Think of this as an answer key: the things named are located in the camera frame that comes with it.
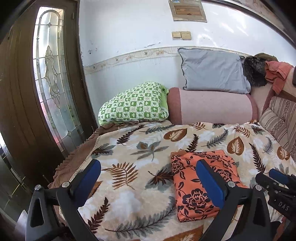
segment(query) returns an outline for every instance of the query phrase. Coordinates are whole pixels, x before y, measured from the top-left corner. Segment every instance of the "metal bolt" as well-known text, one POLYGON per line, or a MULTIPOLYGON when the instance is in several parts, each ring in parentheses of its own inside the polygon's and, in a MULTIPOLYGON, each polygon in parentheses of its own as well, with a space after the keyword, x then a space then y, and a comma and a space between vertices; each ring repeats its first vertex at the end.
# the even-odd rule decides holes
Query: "metal bolt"
POLYGON ((69 182, 63 182, 62 183, 62 187, 63 188, 67 188, 67 187, 69 187, 70 186, 70 183, 69 182))
POLYGON ((38 184, 38 185, 35 186, 34 189, 35 189, 35 191, 39 191, 41 188, 42 188, 42 186, 40 184, 38 184))
POLYGON ((227 184, 228 184, 228 186, 230 186, 231 188, 234 188, 234 187, 235 187, 235 183, 232 182, 232 181, 228 182, 227 184))
POLYGON ((262 190, 262 187, 260 185, 256 185, 255 188, 258 190, 258 191, 261 191, 262 190))

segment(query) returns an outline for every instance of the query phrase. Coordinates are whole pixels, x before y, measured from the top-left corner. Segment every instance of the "leaf-patterned blanket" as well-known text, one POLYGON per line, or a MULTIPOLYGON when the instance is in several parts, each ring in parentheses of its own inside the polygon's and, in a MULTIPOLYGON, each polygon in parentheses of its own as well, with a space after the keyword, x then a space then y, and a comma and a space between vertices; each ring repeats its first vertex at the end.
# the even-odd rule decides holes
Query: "leaf-patterned blanket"
MULTIPOLYGON (((238 167, 240 180, 253 187, 258 172, 276 168, 296 174, 296 164, 258 122, 243 125, 195 123, 174 126, 169 121, 138 124, 98 137, 70 181, 93 159, 102 172, 79 212, 101 240, 198 240, 212 219, 178 222, 170 164, 171 152, 224 150, 238 167)), ((271 220, 281 215, 269 206, 271 220)), ((240 215, 233 218, 229 238, 240 215)))

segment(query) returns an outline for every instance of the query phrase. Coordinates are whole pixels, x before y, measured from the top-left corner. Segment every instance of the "leaded glass design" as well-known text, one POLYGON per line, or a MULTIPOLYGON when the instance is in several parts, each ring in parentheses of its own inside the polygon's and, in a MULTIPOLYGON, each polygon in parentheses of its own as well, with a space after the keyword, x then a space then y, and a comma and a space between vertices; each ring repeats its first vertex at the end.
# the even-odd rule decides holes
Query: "leaded glass design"
POLYGON ((43 114, 66 157, 82 143, 84 133, 67 79, 63 26, 63 9, 40 7, 33 39, 33 67, 43 114))

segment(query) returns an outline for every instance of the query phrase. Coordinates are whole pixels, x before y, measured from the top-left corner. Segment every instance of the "pillow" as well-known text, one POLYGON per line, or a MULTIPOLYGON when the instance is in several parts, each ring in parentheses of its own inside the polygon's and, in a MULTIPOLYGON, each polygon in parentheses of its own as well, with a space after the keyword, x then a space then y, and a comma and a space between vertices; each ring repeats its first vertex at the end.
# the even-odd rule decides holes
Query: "pillow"
POLYGON ((167 94, 168 89, 156 82, 121 92, 100 108, 99 124, 163 121, 168 117, 167 94))
POLYGON ((221 91, 171 88, 168 110, 169 121, 175 125, 196 122, 244 124, 258 119, 257 105, 252 96, 221 91))
POLYGON ((251 85, 243 75, 238 54, 202 49, 179 48, 185 90, 225 91, 247 94, 251 85))
POLYGON ((296 103, 280 97, 272 97, 269 107, 260 118, 261 125, 289 152, 296 161, 296 103))
POLYGON ((239 187, 246 188, 239 179, 234 160, 230 156, 226 156, 223 150, 197 153, 186 153, 184 150, 179 150, 171 153, 179 222, 215 217, 220 210, 219 207, 213 205, 196 175, 196 163, 202 159, 226 182, 233 181, 239 187))

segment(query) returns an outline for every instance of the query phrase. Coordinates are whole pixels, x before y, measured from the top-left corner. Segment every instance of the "green checkered pillow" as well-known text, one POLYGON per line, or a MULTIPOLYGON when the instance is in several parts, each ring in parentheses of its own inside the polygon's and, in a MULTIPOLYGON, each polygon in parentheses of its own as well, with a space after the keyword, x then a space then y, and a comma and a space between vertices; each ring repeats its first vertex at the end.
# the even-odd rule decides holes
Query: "green checkered pillow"
POLYGON ((116 95, 103 104, 99 124, 128 121, 163 121, 168 117, 168 89, 155 82, 146 82, 116 95))

